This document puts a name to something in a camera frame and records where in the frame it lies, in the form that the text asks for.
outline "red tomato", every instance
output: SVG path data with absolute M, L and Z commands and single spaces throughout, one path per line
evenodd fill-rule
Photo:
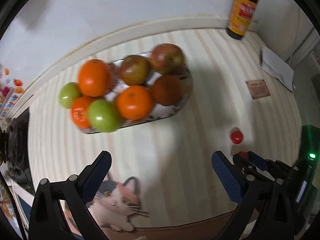
M 234 144 L 242 143 L 243 141 L 243 134 L 241 131 L 234 131 L 230 135 L 230 139 Z
M 74 124 L 82 129 L 90 128 L 87 110 L 94 101 L 91 97 L 79 97 L 75 99 L 71 106 L 71 118 Z
M 246 152 L 240 151 L 237 154 L 239 154 L 242 158 L 249 160 L 249 155 Z

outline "bottle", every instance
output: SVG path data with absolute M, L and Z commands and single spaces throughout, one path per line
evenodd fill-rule
M 227 26 L 227 34 L 241 40 L 252 20 L 259 0 L 234 0 L 231 16 Z

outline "cat picture on tablecloth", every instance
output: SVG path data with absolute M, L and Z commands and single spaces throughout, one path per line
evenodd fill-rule
M 134 230 L 130 223 L 131 216 L 148 217 L 148 213 L 141 208 L 138 192 L 139 184 L 136 177 L 130 177 L 121 183 L 113 181 L 108 173 L 93 201 L 87 203 L 87 208 L 102 229 L 130 232 Z

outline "blue gripper pad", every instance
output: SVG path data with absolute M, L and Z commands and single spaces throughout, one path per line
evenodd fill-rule
M 239 204 L 242 201 L 241 185 L 233 176 L 227 164 L 218 155 L 218 152 L 212 154 L 211 165 L 221 181 L 225 191 L 227 192 L 230 200 Z
M 262 171 L 268 170 L 268 163 L 265 159 L 261 158 L 259 155 L 255 154 L 254 152 L 248 152 L 250 162 L 258 167 Z
M 96 160 L 89 166 L 86 166 L 80 176 L 84 173 L 87 179 L 82 184 L 82 202 L 84 204 L 93 200 L 103 179 L 111 167 L 111 154 L 102 151 Z

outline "yellow bottle label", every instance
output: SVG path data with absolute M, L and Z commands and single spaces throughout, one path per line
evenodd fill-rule
M 234 33 L 244 36 L 257 4 L 249 0 L 235 0 L 231 10 L 228 28 Z

